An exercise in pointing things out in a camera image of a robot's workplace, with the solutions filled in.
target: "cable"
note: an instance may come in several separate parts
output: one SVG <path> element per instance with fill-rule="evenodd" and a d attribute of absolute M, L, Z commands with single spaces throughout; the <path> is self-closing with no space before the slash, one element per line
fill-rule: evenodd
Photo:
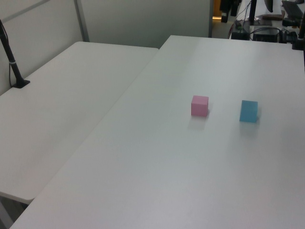
<path fill-rule="evenodd" d="M 290 34 L 290 31 L 289 31 L 289 30 L 287 30 L 287 29 L 285 29 L 285 28 L 282 28 L 282 32 L 284 32 L 284 31 L 286 31 L 287 34 Z"/>
<path fill-rule="evenodd" d="M 276 28 L 276 27 L 264 27 L 264 28 L 259 28 L 257 30 L 252 31 L 251 33 L 249 33 L 249 35 L 251 35 L 252 33 L 260 32 L 260 31 L 264 31 L 264 30 L 279 30 L 280 32 L 282 32 L 282 30 L 280 30 L 279 28 Z"/>
<path fill-rule="evenodd" d="M 249 7 L 250 4 L 251 4 L 251 1 L 250 1 L 249 4 L 244 8 L 244 10 L 241 11 L 241 12 L 236 16 L 236 20 L 237 20 L 238 16 L 239 16 L 241 13 L 243 13 L 243 12 L 247 9 L 247 7 Z"/>
<path fill-rule="evenodd" d="M 246 8 L 246 13 L 244 14 L 244 21 L 246 20 L 246 16 L 247 16 L 247 11 L 248 11 L 248 8 L 249 8 L 249 5 L 252 1 L 249 2 L 249 4 L 247 5 L 247 8 Z"/>
<path fill-rule="evenodd" d="M 228 34 L 228 39 L 229 39 L 230 36 L 231 36 L 231 32 L 232 32 L 233 26 L 234 26 L 234 23 L 233 23 L 232 26 L 230 27 L 229 34 Z"/>

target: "electronic device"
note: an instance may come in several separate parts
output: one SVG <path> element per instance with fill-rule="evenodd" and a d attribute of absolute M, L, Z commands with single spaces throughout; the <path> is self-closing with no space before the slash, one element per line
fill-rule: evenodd
<path fill-rule="evenodd" d="M 249 20 L 241 22 L 243 24 L 242 28 L 240 29 L 240 28 L 233 26 L 232 33 L 231 33 L 231 39 L 248 40 L 248 39 L 250 39 L 250 26 L 272 25 L 270 23 L 270 21 L 267 21 L 267 23 L 264 23 L 264 20 L 254 21 L 256 2 L 257 2 L 257 0 L 251 0 Z M 267 9 L 270 12 L 273 12 L 273 0 L 264 0 L 264 2 L 265 2 Z"/>
<path fill-rule="evenodd" d="M 303 13 L 295 2 L 283 0 L 282 3 L 289 18 L 302 19 Z"/>
<path fill-rule="evenodd" d="M 298 27 L 300 26 L 300 21 L 299 20 L 291 20 L 290 18 L 284 18 L 282 21 L 283 26 L 295 26 Z"/>
<path fill-rule="evenodd" d="M 257 42 L 273 42 L 273 43 L 277 43 L 277 38 L 279 35 L 279 31 L 278 30 L 263 30 L 263 31 L 258 31 L 253 33 L 253 41 L 257 41 Z"/>
<path fill-rule="evenodd" d="M 287 44 L 287 43 L 291 43 L 294 44 L 297 40 L 297 34 L 295 31 L 293 32 L 288 32 L 288 31 L 284 31 L 283 32 L 283 43 Z"/>
<path fill-rule="evenodd" d="M 14 84 L 12 87 L 22 88 L 25 85 L 29 84 L 30 82 L 28 80 L 24 80 L 20 74 L 20 71 L 16 64 L 14 55 L 10 49 L 8 36 L 6 34 L 5 28 L 4 28 L 1 20 L 0 20 L 0 39 L 1 39 L 2 45 L 4 47 L 4 50 L 6 52 L 6 55 L 9 59 L 10 67 L 12 68 L 12 70 L 15 74 L 15 77 L 16 77 L 16 84 Z"/>

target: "tabletop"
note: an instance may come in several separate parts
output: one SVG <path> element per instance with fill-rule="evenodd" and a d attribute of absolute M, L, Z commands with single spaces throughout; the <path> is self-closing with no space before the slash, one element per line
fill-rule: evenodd
<path fill-rule="evenodd" d="M 12 229 L 303 229 L 304 98 L 301 51 L 171 36 Z"/>
<path fill-rule="evenodd" d="M 77 42 L 0 96 L 0 195 L 29 204 L 157 51 Z"/>
<path fill-rule="evenodd" d="M 236 17 L 237 20 L 244 20 L 245 13 L 246 13 L 245 9 L 246 9 L 247 5 L 249 4 L 249 2 L 250 1 L 248 1 L 248 0 L 247 1 L 244 0 L 244 1 L 242 1 L 240 3 L 241 5 L 240 5 L 239 11 L 237 13 L 237 17 Z M 300 10 L 302 12 L 305 11 L 305 3 L 298 4 L 298 7 L 300 8 Z M 265 5 L 263 0 L 258 0 L 257 1 L 256 9 L 257 10 L 255 11 L 255 16 L 261 16 L 263 14 L 271 14 L 268 11 L 268 9 L 267 9 L 267 7 L 266 7 L 266 5 Z M 274 14 L 280 14 L 281 10 L 285 11 L 284 7 L 282 6 L 282 0 L 274 0 L 274 12 L 276 12 Z M 249 17 L 249 13 L 250 13 L 250 6 L 249 6 L 249 8 L 247 10 L 247 17 Z M 274 21 L 274 20 L 272 20 L 271 22 L 272 22 L 272 26 L 273 27 L 277 27 L 277 28 L 280 28 L 280 29 L 281 28 L 285 28 L 285 29 L 287 29 L 289 31 L 295 31 L 297 33 L 299 32 L 298 28 L 292 28 L 291 26 L 289 26 L 289 27 L 283 26 L 282 25 L 283 21 Z"/>

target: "white wall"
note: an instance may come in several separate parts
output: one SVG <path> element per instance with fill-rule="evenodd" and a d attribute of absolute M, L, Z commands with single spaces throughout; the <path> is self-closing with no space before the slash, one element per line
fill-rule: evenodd
<path fill-rule="evenodd" d="M 40 2 L 43 2 L 43 0 L 0 0 L 1 19 L 4 20 L 11 15 L 39 4 Z"/>
<path fill-rule="evenodd" d="M 4 27 L 23 78 L 82 41 L 73 0 L 50 0 L 5 22 Z M 0 95 L 10 88 L 8 75 L 9 62 L 0 44 Z"/>
<path fill-rule="evenodd" d="M 210 0 L 78 0 L 91 42 L 160 48 L 170 35 L 208 37 Z"/>

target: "white table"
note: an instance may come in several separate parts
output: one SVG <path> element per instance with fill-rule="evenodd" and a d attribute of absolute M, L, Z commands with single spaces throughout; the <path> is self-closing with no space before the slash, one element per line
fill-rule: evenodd
<path fill-rule="evenodd" d="M 78 42 L 0 97 L 0 195 L 30 203 L 157 49 Z"/>
<path fill-rule="evenodd" d="M 284 10 L 284 11 L 285 11 L 284 7 L 282 6 L 282 0 L 276 0 L 276 1 L 277 1 L 277 3 L 276 3 L 277 6 L 278 6 L 278 5 L 281 5 L 281 7 L 280 7 L 281 10 Z M 246 11 L 243 11 L 243 10 L 246 8 L 248 2 L 249 2 L 249 1 L 245 1 L 245 0 L 243 0 L 243 1 L 241 2 L 239 11 L 238 11 L 238 13 L 237 13 L 237 16 L 238 16 L 238 17 L 236 18 L 237 20 L 244 20 L 244 16 L 245 16 Z M 302 12 L 305 11 L 305 3 L 298 4 L 298 7 L 300 8 L 300 10 L 301 10 Z M 258 1 L 257 1 L 256 8 L 265 9 L 265 13 L 266 13 L 266 14 L 269 14 L 269 13 L 270 13 L 270 12 L 267 10 L 267 7 L 265 6 L 264 0 L 258 0 Z M 249 12 L 250 12 L 250 6 L 249 6 L 248 11 L 247 11 L 247 16 L 249 16 Z M 272 22 L 272 27 L 276 27 L 276 28 L 280 28 L 280 29 L 285 28 L 285 29 L 287 29 L 287 30 L 289 30 L 289 31 L 295 31 L 297 34 L 299 33 L 299 28 L 292 28 L 291 26 L 285 27 L 285 26 L 282 25 L 283 21 L 274 21 L 274 20 L 272 20 L 271 22 Z"/>
<path fill-rule="evenodd" d="M 301 229 L 304 139 L 303 52 L 172 36 L 12 229 Z"/>

